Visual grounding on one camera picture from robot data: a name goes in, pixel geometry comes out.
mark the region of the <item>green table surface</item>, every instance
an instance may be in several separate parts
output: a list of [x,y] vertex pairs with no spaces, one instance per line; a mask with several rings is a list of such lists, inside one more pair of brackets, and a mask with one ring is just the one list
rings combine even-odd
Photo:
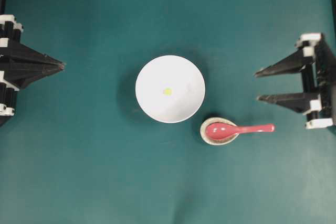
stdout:
[[[299,75],[255,71],[323,32],[331,0],[7,0],[22,43],[67,63],[20,91],[0,129],[0,223],[336,223],[336,139],[305,117],[256,101],[301,92]],[[193,61],[206,97],[189,120],[138,106],[149,60]],[[204,119],[276,124],[275,133],[205,144]]]

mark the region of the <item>pink spoon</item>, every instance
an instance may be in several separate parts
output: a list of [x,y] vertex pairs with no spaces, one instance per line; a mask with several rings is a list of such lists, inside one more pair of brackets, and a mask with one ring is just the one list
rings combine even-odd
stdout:
[[233,126],[227,123],[212,123],[206,128],[205,134],[213,140],[221,141],[235,134],[252,132],[273,132],[274,129],[274,124],[256,126]]

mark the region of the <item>white dish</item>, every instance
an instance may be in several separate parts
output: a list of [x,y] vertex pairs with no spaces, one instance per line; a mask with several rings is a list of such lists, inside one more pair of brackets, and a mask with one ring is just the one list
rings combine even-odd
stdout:
[[205,83],[191,61],[175,55],[160,56],[141,69],[135,95],[142,110],[151,118],[163,123],[178,123],[200,108]]

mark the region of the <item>small yellow object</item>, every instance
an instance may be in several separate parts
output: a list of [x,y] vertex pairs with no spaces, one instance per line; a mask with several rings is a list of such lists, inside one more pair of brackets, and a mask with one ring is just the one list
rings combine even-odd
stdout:
[[163,90],[163,94],[172,95],[172,90],[170,88],[166,88],[165,90]]

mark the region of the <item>spoon handle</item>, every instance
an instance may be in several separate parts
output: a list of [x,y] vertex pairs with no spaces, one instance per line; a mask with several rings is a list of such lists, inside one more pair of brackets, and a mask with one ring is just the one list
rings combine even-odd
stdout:
[[255,126],[238,126],[236,129],[238,130],[238,133],[273,132],[275,130],[275,126],[270,123]]

